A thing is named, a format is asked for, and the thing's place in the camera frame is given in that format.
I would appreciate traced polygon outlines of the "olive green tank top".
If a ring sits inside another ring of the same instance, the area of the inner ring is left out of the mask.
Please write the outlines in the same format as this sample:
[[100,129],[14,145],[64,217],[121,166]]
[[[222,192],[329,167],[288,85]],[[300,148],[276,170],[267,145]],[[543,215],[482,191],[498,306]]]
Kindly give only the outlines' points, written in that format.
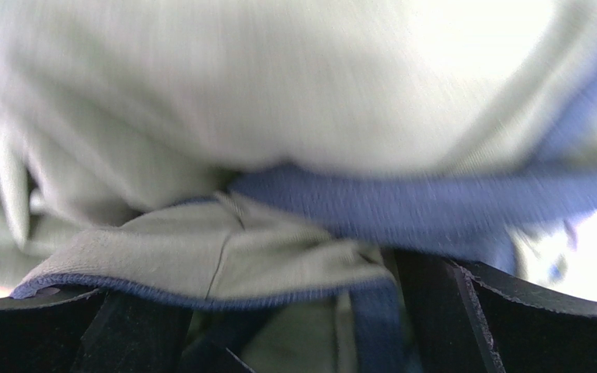
[[7,298],[192,313],[175,372],[426,372],[395,254],[597,302],[597,1],[0,1]]

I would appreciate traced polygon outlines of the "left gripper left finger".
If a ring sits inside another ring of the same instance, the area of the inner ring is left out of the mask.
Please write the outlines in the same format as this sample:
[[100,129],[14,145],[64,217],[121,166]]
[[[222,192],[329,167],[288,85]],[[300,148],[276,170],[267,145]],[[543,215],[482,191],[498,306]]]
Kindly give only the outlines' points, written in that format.
[[175,372],[191,316],[82,287],[0,298],[0,372]]

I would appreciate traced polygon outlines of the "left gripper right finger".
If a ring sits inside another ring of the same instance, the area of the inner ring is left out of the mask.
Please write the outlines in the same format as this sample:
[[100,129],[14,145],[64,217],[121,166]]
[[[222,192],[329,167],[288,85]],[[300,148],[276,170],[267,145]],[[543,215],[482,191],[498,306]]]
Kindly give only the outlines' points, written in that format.
[[597,372],[597,302],[482,263],[395,254],[426,372]]

